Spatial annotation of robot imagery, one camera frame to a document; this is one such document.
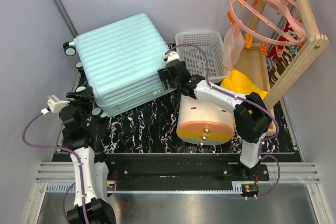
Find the light blue hard-shell suitcase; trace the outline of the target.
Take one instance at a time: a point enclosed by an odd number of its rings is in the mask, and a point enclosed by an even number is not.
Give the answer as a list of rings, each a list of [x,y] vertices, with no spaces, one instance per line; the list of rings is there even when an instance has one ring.
[[[145,13],[78,35],[63,49],[78,54],[94,100],[109,117],[173,91],[158,74],[169,48]]]

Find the white round drum box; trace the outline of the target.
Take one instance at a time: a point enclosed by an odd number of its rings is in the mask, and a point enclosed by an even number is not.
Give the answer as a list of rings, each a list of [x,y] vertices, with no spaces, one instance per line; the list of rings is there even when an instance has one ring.
[[[224,144],[234,136],[234,117],[209,102],[182,95],[176,133],[191,144]]]

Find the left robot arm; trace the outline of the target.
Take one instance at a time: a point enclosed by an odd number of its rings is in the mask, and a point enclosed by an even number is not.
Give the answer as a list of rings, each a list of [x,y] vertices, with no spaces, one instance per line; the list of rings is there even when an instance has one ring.
[[[78,87],[67,93],[69,104],[59,112],[64,129],[64,148],[70,150],[75,172],[75,199],[72,209],[65,212],[68,223],[116,223],[108,202],[107,179],[113,167],[104,154],[96,154],[93,137],[84,124],[92,110],[94,96],[90,87]]]

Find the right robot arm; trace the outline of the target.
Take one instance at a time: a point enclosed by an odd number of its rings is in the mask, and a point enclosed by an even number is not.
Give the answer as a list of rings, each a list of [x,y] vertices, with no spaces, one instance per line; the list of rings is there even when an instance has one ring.
[[[229,141],[235,133],[242,139],[239,176],[250,180],[257,174],[261,140],[271,116],[260,95],[235,93],[200,75],[191,75],[185,62],[173,60],[158,71],[164,87],[181,93],[176,133],[186,142],[216,145]]]

